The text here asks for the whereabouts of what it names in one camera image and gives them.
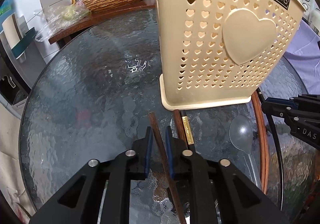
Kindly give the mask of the brown wooden chopstick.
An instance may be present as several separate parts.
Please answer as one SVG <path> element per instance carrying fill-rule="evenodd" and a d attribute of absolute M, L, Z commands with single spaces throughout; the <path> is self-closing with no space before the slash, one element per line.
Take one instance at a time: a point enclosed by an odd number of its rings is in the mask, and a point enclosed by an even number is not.
<path fill-rule="evenodd" d="M 185 130 L 184 130 L 184 125 L 183 125 L 180 111 L 174 110 L 173 116 L 174 116 L 174 121 L 175 121 L 175 125 L 176 125 L 177 136 L 179 139 L 181 139 L 185 142 L 185 145 L 187 145 L 188 143 L 187 143 L 187 139 L 185 136 Z"/>
<path fill-rule="evenodd" d="M 169 163 L 168 163 L 168 158 L 167 158 L 167 154 L 164 148 L 164 144 L 163 144 L 163 140 L 159 131 L 159 127 L 157 124 L 157 119 L 155 116 L 154 112 L 150 112 L 149 113 L 149 119 L 150 119 L 150 125 L 152 127 L 153 130 L 153 135 L 155 137 L 155 141 L 159 150 L 159 154 L 161 156 L 161 160 L 162 160 L 162 165 L 163 165 L 163 169 L 165 172 L 165 176 L 166 179 L 168 181 L 168 185 L 169 185 L 169 189 L 171 192 L 171 196 L 172 196 L 172 200 L 174 203 L 174 206 L 176 208 L 176 212 L 179 218 L 180 223 L 186 224 L 186 219 L 184 216 L 184 211 L 183 211 L 183 206 L 181 204 L 181 200 L 180 197 L 178 195 L 178 191 L 176 188 L 176 184 L 175 182 L 171 179 L 170 177 L 170 171 L 169 171 Z"/>

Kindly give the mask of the black gold-banded chopstick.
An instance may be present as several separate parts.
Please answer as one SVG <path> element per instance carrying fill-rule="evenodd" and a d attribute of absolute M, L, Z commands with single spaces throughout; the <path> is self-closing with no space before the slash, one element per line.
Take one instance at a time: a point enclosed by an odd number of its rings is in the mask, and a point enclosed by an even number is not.
<path fill-rule="evenodd" d="M 180 111 L 180 114 L 181 114 L 181 119 L 182 119 L 182 123 L 184 126 L 184 131 L 185 131 L 185 136 L 186 136 L 187 143 L 188 143 L 188 148 L 192 152 L 196 152 L 195 145 L 194 145 L 194 139 L 193 139 L 193 135 L 191 132 L 191 126 L 189 124 L 187 113 L 185 111 Z"/>

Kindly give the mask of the long reddish wooden chopstick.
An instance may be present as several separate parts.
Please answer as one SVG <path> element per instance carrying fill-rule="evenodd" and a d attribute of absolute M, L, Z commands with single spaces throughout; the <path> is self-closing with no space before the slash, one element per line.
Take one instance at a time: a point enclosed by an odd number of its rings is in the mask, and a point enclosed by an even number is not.
<path fill-rule="evenodd" d="M 253 110 L 255 114 L 255 119 L 258 128 L 258 138 L 260 147 L 260 180 L 262 191 L 264 194 L 267 193 L 268 185 L 268 173 L 269 173 L 269 153 L 268 153 L 268 141 L 267 133 L 264 122 L 264 117 L 261 109 L 261 103 L 257 92 L 251 95 L 251 102 L 253 105 Z"/>

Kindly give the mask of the purple floral cloth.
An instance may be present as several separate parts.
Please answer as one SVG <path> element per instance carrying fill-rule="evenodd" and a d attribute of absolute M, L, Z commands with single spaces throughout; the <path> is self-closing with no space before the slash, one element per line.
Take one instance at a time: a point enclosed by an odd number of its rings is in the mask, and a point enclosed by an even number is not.
<path fill-rule="evenodd" d="M 310 94 L 319 94 L 319 35 L 303 20 L 284 56 Z"/>

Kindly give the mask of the clear plastic spoon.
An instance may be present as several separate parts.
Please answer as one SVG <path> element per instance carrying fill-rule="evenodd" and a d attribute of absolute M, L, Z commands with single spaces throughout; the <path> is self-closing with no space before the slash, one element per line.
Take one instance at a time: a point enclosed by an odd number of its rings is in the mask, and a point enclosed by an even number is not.
<path fill-rule="evenodd" d="M 239 115 L 232 120 L 229 126 L 229 139 L 234 147 L 248 156 L 253 182 L 262 190 L 259 170 L 252 154 L 253 131 L 246 117 Z"/>

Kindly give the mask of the beige perforated utensil holder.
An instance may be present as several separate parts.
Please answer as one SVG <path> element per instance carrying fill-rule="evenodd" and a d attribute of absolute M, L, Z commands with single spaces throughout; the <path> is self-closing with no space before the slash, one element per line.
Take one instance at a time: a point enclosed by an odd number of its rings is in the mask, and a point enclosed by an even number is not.
<path fill-rule="evenodd" d="M 243 104 L 295 35 L 299 0 L 156 0 L 163 106 Z"/>

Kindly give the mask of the water dispenser machine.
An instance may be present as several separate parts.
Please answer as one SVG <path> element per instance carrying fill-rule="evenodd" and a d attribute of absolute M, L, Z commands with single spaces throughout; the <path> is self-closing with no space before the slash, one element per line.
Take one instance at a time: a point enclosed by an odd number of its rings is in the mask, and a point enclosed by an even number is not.
<path fill-rule="evenodd" d="M 1 96 L 7 102 L 6 108 L 21 119 L 31 89 L 16 66 L 16 59 L 1 33 Z"/>

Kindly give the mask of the clear plastic bag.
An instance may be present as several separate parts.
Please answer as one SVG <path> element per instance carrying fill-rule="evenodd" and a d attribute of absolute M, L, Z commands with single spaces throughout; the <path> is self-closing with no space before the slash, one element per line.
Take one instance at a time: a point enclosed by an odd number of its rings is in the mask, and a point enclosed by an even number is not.
<path fill-rule="evenodd" d="M 35 11 L 34 15 L 46 22 L 46 24 L 37 31 L 35 40 L 37 42 L 44 42 L 56 33 L 68 29 L 90 14 L 91 11 L 85 7 L 83 2 L 66 6 L 49 6 L 41 11 Z"/>

